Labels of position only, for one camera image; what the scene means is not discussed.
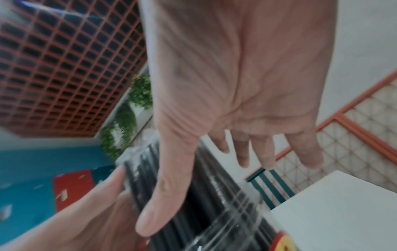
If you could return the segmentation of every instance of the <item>clear plastic wrap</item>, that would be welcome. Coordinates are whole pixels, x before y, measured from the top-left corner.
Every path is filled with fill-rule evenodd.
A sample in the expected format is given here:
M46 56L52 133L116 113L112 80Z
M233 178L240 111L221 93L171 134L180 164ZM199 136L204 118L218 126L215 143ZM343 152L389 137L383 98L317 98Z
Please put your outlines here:
M117 160L127 168L125 185L140 212L149 201L159 168L156 133ZM196 151L187 198L173 219L151 237L155 251L295 251L277 232L271 214L249 184L237 185L204 144Z

